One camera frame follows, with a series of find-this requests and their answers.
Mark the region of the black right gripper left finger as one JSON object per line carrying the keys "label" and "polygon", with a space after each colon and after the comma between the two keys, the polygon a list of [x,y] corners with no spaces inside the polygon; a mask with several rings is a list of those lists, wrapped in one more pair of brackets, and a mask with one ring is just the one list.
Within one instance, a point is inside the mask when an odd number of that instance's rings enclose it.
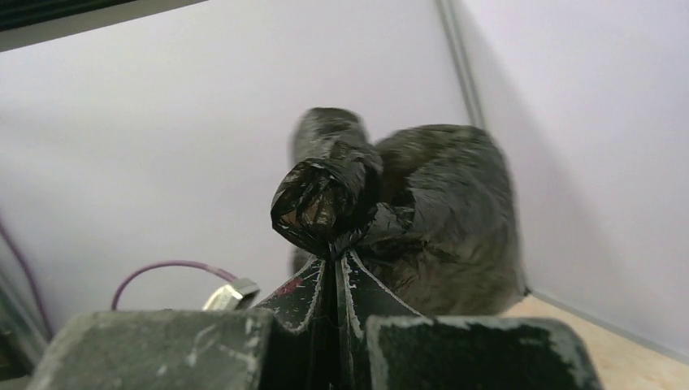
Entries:
{"label": "black right gripper left finger", "polygon": [[109,311],[75,317],[31,389],[310,389],[321,384],[327,266],[310,260],[245,310]]}

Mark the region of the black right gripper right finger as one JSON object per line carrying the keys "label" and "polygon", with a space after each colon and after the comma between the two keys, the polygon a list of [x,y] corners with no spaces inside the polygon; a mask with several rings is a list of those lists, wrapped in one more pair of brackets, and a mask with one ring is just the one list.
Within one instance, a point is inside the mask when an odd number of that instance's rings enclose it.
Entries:
{"label": "black right gripper right finger", "polygon": [[584,389],[603,384],[582,339],[552,318],[427,317],[354,252],[336,264],[346,389]]}

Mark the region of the black plastic trash bag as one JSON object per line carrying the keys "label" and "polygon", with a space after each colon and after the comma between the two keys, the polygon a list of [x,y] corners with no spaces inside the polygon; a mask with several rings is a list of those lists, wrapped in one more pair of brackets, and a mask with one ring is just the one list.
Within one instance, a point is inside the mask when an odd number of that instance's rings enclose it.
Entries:
{"label": "black plastic trash bag", "polygon": [[529,292],[507,158],[471,125],[426,124],[368,137],[362,118],[314,107],[292,134],[273,228],[304,254],[354,251],[425,315],[496,315]]}

